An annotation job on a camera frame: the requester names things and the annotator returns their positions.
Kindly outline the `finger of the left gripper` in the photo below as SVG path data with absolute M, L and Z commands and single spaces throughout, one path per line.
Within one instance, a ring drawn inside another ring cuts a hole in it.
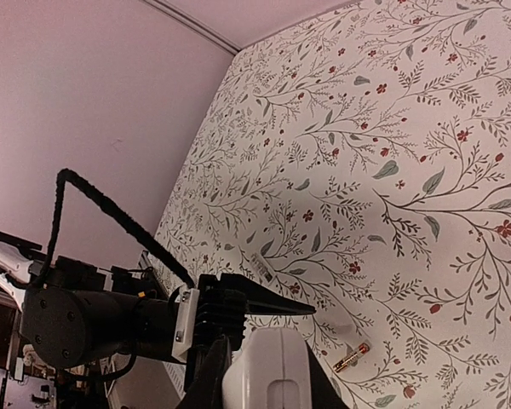
M 316 308 L 280 296 L 240 274 L 223 274 L 220 282 L 227 290 L 241 292 L 246 298 L 246 313 L 250 315 L 301 316 L 316 313 Z

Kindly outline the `white remote control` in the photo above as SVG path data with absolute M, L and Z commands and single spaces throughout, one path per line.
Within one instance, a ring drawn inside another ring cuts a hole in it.
M 253 331 L 222 380 L 222 401 L 231 409 L 312 407 L 307 345 L 289 328 Z

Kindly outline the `gold battery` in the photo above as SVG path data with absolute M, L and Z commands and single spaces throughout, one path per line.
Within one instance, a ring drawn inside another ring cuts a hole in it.
M 371 346 L 367 342 L 361 343 L 355 349 L 347 347 L 346 355 L 332 366 L 334 373 L 340 373 L 350 367 L 356 366 L 358 361 L 368 354 L 370 350 Z

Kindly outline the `white remote battery cover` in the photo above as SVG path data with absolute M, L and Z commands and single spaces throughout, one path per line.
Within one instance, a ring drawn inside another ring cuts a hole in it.
M 260 253 L 253 253 L 250 256 L 250 265 L 262 284 L 270 285 L 275 281 L 275 271 Z

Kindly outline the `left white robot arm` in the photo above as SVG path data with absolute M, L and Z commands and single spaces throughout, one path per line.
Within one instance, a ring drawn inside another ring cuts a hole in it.
M 43 261 L 41 245 L 0 232 L 0 287 L 48 365 L 127 354 L 183 365 L 183 408 L 314 407 L 313 358 L 301 334 L 244 336 L 251 315 L 310 315 L 313 307 L 238 274 L 204 274 L 167 299 L 108 291 L 97 268 L 64 257 L 37 287 Z

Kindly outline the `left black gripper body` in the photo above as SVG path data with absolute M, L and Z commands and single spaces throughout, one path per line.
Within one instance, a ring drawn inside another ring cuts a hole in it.
M 161 361 L 181 398 L 187 396 L 193 378 L 198 301 L 198 293 L 181 293 L 179 302 L 142 298 L 135 308 L 136 353 Z

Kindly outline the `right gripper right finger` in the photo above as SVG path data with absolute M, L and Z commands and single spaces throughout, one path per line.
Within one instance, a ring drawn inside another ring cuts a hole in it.
M 310 375 L 312 409 L 345 409 L 345 403 L 335 391 L 311 348 L 305 343 Z

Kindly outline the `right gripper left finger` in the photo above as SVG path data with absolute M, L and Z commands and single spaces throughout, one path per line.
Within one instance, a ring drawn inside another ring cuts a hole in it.
M 227 336 L 218 337 L 209 347 L 195 348 L 188 355 L 187 387 L 181 408 L 222 409 L 222 382 L 232 364 L 232 350 Z

